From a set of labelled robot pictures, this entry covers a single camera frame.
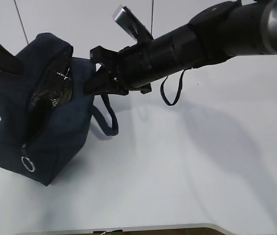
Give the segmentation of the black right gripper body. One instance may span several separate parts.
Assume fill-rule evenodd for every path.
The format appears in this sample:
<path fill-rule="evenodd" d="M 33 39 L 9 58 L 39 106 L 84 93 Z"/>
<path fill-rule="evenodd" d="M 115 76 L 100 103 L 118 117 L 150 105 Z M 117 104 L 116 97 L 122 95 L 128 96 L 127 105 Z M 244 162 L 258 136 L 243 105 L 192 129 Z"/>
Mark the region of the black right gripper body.
<path fill-rule="evenodd" d="M 150 84 L 163 77 L 193 67 L 202 60 L 199 39 L 185 24 L 149 42 L 125 47 L 119 52 L 97 46 L 90 51 L 91 62 L 100 64 L 114 76 L 115 92 L 151 92 Z"/>

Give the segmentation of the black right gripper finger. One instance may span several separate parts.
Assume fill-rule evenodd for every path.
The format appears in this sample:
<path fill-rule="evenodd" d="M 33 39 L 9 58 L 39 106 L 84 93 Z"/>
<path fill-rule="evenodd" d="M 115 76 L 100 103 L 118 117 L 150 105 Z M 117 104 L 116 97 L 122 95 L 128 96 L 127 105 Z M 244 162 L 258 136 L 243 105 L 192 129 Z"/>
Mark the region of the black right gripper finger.
<path fill-rule="evenodd" d="M 90 79 L 83 84 L 84 94 L 102 94 L 115 92 L 114 76 L 101 66 Z"/>

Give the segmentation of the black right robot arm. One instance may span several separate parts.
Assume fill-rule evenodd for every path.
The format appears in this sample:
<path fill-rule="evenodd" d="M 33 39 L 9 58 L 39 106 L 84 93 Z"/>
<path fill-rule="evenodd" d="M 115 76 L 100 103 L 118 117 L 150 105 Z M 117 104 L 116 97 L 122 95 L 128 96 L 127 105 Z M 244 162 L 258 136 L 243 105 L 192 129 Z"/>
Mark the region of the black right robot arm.
<path fill-rule="evenodd" d="M 277 0 L 246 5 L 225 1 L 158 38 L 125 6 L 117 9 L 114 21 L 136 44 L 117 52 L 93 48 L 91 62 L 100 64 L 100 69 L 84 83 L 85 94 L 146 94 L 152 82 L 179 71 L 236 56 L 277 55 Z"/>

